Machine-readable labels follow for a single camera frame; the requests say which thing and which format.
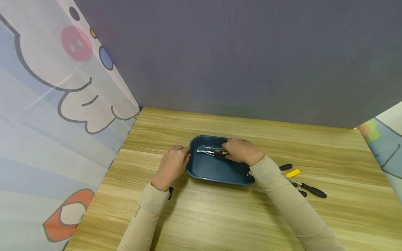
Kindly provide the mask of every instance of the person's left hand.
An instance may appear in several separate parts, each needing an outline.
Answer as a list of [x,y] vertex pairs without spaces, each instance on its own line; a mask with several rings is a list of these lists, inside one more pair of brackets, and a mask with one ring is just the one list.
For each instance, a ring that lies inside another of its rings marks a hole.
[[190,147],[173,145],[160,160],[158,171],[151,180],[151,185],[160,191],[167,191],[171,183],[177,179],[186,168],[191,154]]

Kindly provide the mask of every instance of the plastic tray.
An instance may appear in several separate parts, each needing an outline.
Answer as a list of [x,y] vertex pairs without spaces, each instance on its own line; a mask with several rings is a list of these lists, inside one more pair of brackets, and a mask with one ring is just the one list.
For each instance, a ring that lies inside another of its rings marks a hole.
[[197,150],[222,149],[227,138],[200,135],[190,142],[191,157],[186,166],[190,176],[214,182],[227,183],[239,186],[248,186],[254,183],[254,178],[248,175],[250,167],[246,163],[221,161]]

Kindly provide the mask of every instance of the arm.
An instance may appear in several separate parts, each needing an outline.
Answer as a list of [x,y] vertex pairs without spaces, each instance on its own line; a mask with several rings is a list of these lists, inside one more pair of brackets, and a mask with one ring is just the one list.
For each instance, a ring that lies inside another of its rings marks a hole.
[[308,201],[281,175],[278,165],[248,141],[228,139],[226,158],[245,162],[306,251],[341,251],[340,241]]
[[138,199],[138,209],[121,238],[117,251],[150,249],[156,224],[168,197],[169,191],[159,191],[151,183],[145,186]]
[[117,251],[148,251],[159,216],[169,197],[169,187],[186,168],[190,147],[173,145],[162,157],[158,171],[138,199],[138,209],[129,223]]

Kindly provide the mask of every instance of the black screwdriver handle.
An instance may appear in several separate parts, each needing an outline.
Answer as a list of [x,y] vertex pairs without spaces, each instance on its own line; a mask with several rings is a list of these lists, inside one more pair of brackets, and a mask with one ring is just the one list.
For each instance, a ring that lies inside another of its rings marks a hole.
[[286,171],[286,170],[291,169],[292,167],[293,167],[292,164],[281,165],[281,166],[279,167],[279,170],[281,170],[281,171]]
[[226,157],[226,155],[229,154],[229,153],[228,153],[228,151],[214,150],[213,154],[215,156]]
[[320,189],[314,188],[312,186],[308,186],[308,185],[306,185],[304,183],[301,184],[301,187],[306,189],[306,190],[308,190],[308,191],[310,191],[312,194],[314,194],[314,195],[316,195],[318,197],[321,197],[321,198],[326,198],[327,197],[327,195],[323,191],[321,191]]
[[229,161],[228,159],[226,159],[226,158],[223,157],[223,156],[215,156],[215,159],[218,159],[218,160],[220,160],[220,161]]
[[307,193],[305,191],[299,190],[299,192],[301,193],[301,195],[303,195],[303,197],[307,197]]

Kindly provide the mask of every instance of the hand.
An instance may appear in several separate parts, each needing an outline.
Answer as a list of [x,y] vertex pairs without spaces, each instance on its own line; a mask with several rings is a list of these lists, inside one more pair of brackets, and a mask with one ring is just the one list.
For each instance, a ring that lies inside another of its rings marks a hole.
[[244,162],[249,166],[255,165],[264,158],[264,153],[246,140],[228,139],[222,144],[222,148],[229,152],[226,159],[236,162]]
[[191,154],[190,147],[182,145],[173,145],[169,151],[163,155],[160,160],[158,171],[151,180],[153,185],[159,191],[167,191],[171,183],[177,179],[186,168]]

